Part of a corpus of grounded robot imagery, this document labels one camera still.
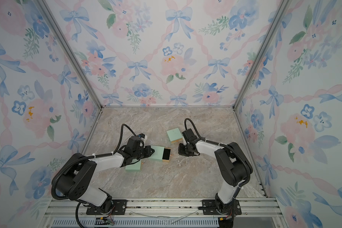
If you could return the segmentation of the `small green jewelry box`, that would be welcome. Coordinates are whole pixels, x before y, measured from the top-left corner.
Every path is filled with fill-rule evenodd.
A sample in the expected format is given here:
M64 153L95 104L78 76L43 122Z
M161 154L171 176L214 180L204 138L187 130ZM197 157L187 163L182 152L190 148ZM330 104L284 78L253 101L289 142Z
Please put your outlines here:
M125 167L126 172L140 172L142 167L141 160L134 159L129 165Z

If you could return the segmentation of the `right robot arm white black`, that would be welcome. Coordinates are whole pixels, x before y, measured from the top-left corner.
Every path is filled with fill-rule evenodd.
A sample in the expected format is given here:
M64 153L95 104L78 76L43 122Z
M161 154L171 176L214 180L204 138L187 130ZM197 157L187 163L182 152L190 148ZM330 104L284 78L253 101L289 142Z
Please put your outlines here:
M182 132L183 142L178 152L182 156L199 156L206 154L216 159L223 183L215 197L215 206L208 206L221 215L235 215L237 196L244 185L249 183L253 168L241 150L232 142L224 144L197 136L192 129Z

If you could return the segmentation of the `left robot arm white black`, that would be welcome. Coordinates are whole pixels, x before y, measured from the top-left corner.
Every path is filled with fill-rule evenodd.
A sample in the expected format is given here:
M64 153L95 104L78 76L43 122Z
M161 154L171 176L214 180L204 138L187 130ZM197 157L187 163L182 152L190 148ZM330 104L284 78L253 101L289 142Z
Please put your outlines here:
M89 206L100 214L114 207L112 196L90 185L95 173L122 168L151 157L155 150L146 145L144 134L131 136L126 145L109 154L73 155L52 180L51 195L56 200L72 200Z

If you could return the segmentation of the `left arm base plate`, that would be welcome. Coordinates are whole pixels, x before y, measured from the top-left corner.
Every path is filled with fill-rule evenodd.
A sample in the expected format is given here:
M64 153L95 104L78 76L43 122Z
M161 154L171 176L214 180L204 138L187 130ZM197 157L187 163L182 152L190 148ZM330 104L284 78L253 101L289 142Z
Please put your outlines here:
M113 199L105 201L102 206L89 204L86 215L125 215L127 202L125 199Z

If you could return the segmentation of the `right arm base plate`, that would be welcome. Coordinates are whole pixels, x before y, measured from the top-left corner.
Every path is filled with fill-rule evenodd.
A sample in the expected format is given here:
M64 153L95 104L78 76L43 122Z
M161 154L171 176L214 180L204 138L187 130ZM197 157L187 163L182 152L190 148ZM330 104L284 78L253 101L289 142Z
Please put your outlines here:
M216 199L204 199L201 201L202 206L198 207L199 210L203 211L204 215L241 215L241 207L237 199L233 199L228 204L223 204L221 201Z

